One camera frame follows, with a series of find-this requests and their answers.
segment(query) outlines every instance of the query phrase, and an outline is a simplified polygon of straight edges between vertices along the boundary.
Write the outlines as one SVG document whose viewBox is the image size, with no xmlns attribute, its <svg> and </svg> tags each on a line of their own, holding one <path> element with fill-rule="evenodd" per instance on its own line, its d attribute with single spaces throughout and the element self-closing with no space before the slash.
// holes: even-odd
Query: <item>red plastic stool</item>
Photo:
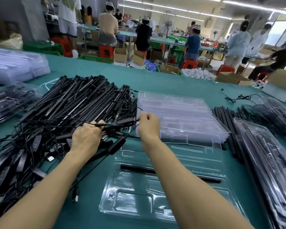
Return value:
<svg viewBox="0 0 286 229">
<path fill-rule="evenodd" d="M 198 62 L 197 61 L 193 61 L 193 60 L 189 60 L 189 59 L 185 59 L 183 61 L 183 64 L 181 66 L 181 69 L 195 69 L 198 67 Z"/>
<path fill-rule="evenodd" d="M 259 73 L 259 75 L 258 75 L 257 78 L 255 79 L 255 82 L 258 81 L 258 80 L 259 80 L 259 77 L 261 77 L 262 75 L 265 75 L 265 77 L 262 79 L 262 82 L 264 83 L 264 82 L 268 79 L 267 76 L 271 75 L 271 73 L 270 73 L 270 72 L 262 72 L 262 73 Z"/>
<path fill-rule="evenodd" d="M 170 56 L 170 57 L 168 58 L 168 63 L 176 63 L 176 57 Z"/>
<path fill-rule="evenodd" d="M 147 51 L 139 51 L 139 52 L 145 54 L 145 59 L 147 58 Z"/>
<path fill-rule="evenodd" d="M 60 43 L 62 45 L 65 57 L 73 57 L 72 47 L 71 47 L 70 42 L 67 38 L 53 37 L 53 38 L 51 38 L 51 40 L 55 43 Z"/>
<path fill-rule="evenodd" d="M 100 57 L 107 59 L 113 58 L 114 47 L 101 45 L 99 46 L 99 50 L 100 50 Z"/>
<path fill-rule="evenodd" d="M 218 71 L 216 72 L 216 75 L 218 75 L 220 72 L 235 72 L 235 68 L 223 64 L 219 67 Z"/>
</svg>

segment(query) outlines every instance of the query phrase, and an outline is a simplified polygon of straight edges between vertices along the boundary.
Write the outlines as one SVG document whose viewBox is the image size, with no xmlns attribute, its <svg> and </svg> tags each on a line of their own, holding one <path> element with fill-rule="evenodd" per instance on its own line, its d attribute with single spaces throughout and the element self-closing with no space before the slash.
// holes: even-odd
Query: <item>white cap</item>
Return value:
<svg viewBox="0 0 286 229">
<path fill-rule="evenodd" d="M 201 26 L 200 26 L 200 25 L 195 25 L 195 26 L 194 26 L 194 29 L 196 29 L 196 30 L 201 30 Z"/>
<path fill-rule="evenodd" d="M 149 16 L 143 16 L 142 20 L 148 20 L 149 21 Z"/>
<path fill-rule="evenodd" d="M 114 5 L 112 4 L 111 1 L 106 2 L 106 5 L 110 5 L 110 6 L 112 6 L 114 8 Z"/>
</svg>

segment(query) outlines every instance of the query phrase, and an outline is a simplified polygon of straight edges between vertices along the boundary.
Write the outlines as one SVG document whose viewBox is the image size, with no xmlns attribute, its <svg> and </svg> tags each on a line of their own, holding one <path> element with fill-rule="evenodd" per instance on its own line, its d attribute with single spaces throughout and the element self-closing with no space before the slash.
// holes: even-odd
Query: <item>black shirt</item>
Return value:
<svg viewBox="0 0 286 229">
<path fill-rule="evenodd" d="M 284 69 L 286 67 L 286 49 L 278 50 L 271 55 L 271 58 L 274 58 L 275 62 L 270 65 L 271 69 Z"/>
<path fill-rule="evenodd" d="M 114 15 L 115 17 L 116 17 L 116 19 L 119 21 L 119 20 L 122 20 L 122 17 L 123 17 L 123 15 L 120 13 L 119 15 L 118 15 L 118 13 L 116 13 L 115 15 Z"/>
<path fill-rule="evenodd" d="M 137 49 L 138 51 L 147 51 L 149 47 L 149 38 L 152 36 L 153 30 L 145 24 L 140 24 L 136 29 L 137 33 Z"/>
</svg>

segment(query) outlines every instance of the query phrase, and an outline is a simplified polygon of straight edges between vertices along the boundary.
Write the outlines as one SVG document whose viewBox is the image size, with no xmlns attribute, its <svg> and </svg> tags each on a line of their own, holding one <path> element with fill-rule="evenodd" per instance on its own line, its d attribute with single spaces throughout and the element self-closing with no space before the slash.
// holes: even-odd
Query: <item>hand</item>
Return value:
<svg viewBox="0 0 286 229">
<path fill-rule="evenodd" d="M 84 123 L 83 126 L 77 127 L 72 135 L 72 148 L 69 153 L 73 153 L 75 156 L 83 159 L 83 162 L 87 162 L 98 150 L 101 138 L 104 134 L 102 127 L 95 127 L 88 123 Z"/>
<path fill-rule="evenodd" d="M 160 120 L 153 113 L 142 112 L 140 115 L 139 136 L 142 140 L 142 146 L 149 145 L 155 140 L 159 140 Z"/>
</svg>

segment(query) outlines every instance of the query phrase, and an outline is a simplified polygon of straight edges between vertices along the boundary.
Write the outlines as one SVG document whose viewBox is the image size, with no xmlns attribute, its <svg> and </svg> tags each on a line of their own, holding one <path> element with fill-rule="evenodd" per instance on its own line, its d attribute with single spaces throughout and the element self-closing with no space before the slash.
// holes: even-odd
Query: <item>light blue shirt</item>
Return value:
<svg viewBox="0 0 286 229">
<path fill-rule="evenodd" d="M 247 31 L 237 32 L 228 42 L 228 53 L 226 56 L 242 56 L 246 54 L 249 46 L 251 35 Z"/>
</svg>

